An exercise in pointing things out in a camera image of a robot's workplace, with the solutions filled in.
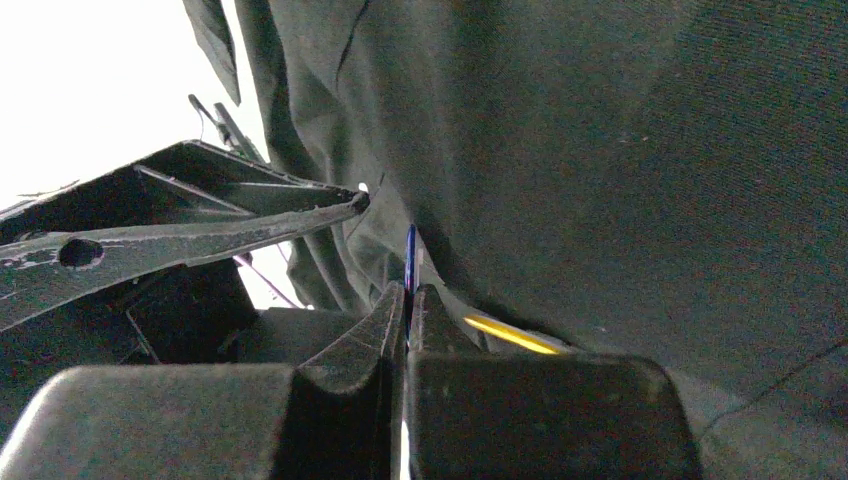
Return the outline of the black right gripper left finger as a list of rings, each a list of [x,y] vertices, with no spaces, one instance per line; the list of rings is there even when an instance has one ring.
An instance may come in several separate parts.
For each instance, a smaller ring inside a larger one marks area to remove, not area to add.
[[[5,479],[396,479],[404,290],[299,366],[81,366],[24,410]]]

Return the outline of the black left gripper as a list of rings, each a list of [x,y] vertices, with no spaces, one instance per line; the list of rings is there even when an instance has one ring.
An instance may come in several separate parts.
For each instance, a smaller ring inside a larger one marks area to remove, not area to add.
[[[357,316],[256,308],[235,262],[212,262],[368,205],[364,192],[184,141],[2,210],[1,435],[45,382],[79,365],[312,358]]]

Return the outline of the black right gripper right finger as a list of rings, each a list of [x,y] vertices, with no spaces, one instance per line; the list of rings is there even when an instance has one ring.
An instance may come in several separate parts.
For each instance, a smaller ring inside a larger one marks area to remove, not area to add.
[[[481,350],[436,288],[414,300],[406,423],[416,479],[699,479],[677,390],[634,356]]]

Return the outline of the white round brooch back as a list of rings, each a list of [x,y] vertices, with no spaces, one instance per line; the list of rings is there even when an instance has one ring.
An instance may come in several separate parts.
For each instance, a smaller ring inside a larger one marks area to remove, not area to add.
[[[417,240],[417,227],[414,224],[411,224],[407,231],[404,270],[404,288],[405,294],[408,298],[414,297],[420,282],[419,270],[423,262],[423,256],[419,254]]]

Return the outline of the orange round brooch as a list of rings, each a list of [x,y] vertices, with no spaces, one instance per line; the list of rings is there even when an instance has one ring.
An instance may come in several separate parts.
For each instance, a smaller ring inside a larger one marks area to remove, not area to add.
[[[563,355],[569,352],[565,346],[499,320],[481,315],[468,315],[463,320],[467,325],[479,331],[535,353]]]

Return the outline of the black button shirt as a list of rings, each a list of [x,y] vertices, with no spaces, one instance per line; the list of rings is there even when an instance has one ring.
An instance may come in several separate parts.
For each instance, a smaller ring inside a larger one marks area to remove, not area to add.
[[[843,1],[239,1],[271,165],[366,185],[319,309],[403,274],[655,360],[715,479],[847,475]]]

